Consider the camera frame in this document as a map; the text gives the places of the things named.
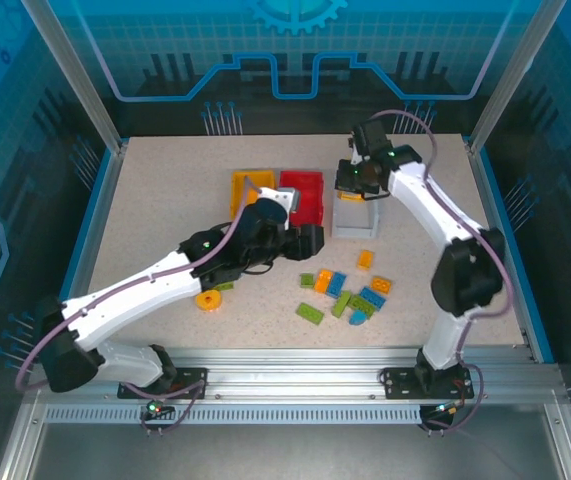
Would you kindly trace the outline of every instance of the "blue enclosure wall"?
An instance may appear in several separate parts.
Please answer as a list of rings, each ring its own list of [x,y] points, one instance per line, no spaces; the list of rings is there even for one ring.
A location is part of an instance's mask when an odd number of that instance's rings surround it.
[[[487,152],[554,355],[571,385],[571,0]]]
[[[0,2],[0,454],[34,303],[57,294],[104,146],[20,2]]]
[[[422,115],[437,131],[469,133],[538,3],[52,5],[129,136],[240,133],[227,123],[239,114],[246,134],[343,133],[391,107]]]

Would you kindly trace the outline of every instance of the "white robotic arm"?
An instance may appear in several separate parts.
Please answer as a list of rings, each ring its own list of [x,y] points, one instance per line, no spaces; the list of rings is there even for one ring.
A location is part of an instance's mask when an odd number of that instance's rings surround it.
[[[401,165],[396,172],[390,174],[389,191],[416,217],[436,244],[438,251],[442,252],[447,245],[452,243],[452,240],[467,240],[471,238],[471,235],[463,230],[460,224],[448,215],[427,192],[423,180],[424,173],[425,165],[422,163],[412,162]],[[451,201],[432,177],[428,177],[428,181],[467,225],[477,231],[482,229]],[[456,365],[456,348],[472,311],[457,317],[439,308],[432,332],[423,346],[423,355],[434,369],[445,370]]]
[[[250,267],[270,265],[281,255],[303,260],[318,253],[322,227],[289,228],[289,214],[297,204],[294,189],[262,188],[234,231],[230,226],[223,234],[223,225],[197,232],[178,250],[115,285],[63,303],[44,299],[36,310],[38,339],[66,324],[40,354],[50,388],[64,392],[100,379],[131,383],[150,394],[167,391],[176,370],[162,347],[138,348],[107,339],[153,310],[238,279]],[[226,236],[227,243],[212,255]]]
[[[426,182],[460,221],[488,241],[499,257],[504,252],[504,239],[498,230],[485,230],[469,218],[431,176],[425,179],[426,166],[420,156],[407,145],[394,148],[380,120],[370,119],[357,125],[350,146],[352,158],[339,162],[336,189],[359,193],[365,200],[397,198],[425,228],[441,253],[431,284],[439,310],[416,367],[425,377],[424,390],[429,391],[429,384],[441,372],[458,365],[457,351],[470,316],[489,304],[501,290],[502,279],[487,252],[434,199]]]

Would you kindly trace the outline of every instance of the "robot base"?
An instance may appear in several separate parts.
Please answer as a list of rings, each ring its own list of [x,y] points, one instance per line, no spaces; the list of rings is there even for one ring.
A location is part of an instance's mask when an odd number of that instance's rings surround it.
[[[205,389],[207,388],[207,369],[206,368],[177,368],[176,369],[176,376],[172,381],[170,387],[159,395],[167,395],[172,392],[176,392],[185,387],[189,387],[190,385],[195,384],[196,382],[203,380],[205,381],[205,385],[201,389],[198,397],[198,400],[202,400],[205,398]],[[139,397],[137,394],[132,392],[129,388],[127,388],[122,383],[118,385],[118,391],[116,392],[116,396],[122,400],[136,400]],[[194,392],[187,392],[184,395],[179,395],[178,397],[172,397],[172,400],[191,400],[194,397]]]
[[[387,400],[465,400],[474,398],[474,387],[469,370],[454,365],[446,370],[434,370],[418,352],[415,367],[385,368],[380,382],[385,387]]]

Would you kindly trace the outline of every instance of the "gear logo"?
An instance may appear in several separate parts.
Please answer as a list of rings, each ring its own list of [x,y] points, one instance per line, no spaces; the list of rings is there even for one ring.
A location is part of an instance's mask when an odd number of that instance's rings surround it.
[[[23,29],[23,16],[19,0],[0,0],[0,47],[1,59],[9,63],[7,49],[18,40]]]
[[[347,0],[248,0],[254,20],[262,20],[266,28],[275,27],[279,34],[301,30],[312,33],[325,28],[327,19],[338,18],[338,9],[347,7]]]

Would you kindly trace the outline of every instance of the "yellow plastic bin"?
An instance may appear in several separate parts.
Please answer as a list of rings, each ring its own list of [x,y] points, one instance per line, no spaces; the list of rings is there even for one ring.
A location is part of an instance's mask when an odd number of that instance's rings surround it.
[[[232,219],[236,216],[238,207],[241,205],[245,177],[249,177],[257,187],[276,188],[276,176],[273,170],[238,170],[232,173],[232,203],[230,205]],[[256,200],[258,200],[258,193],[250,189],[247,196],[247,205],[254,203]]]

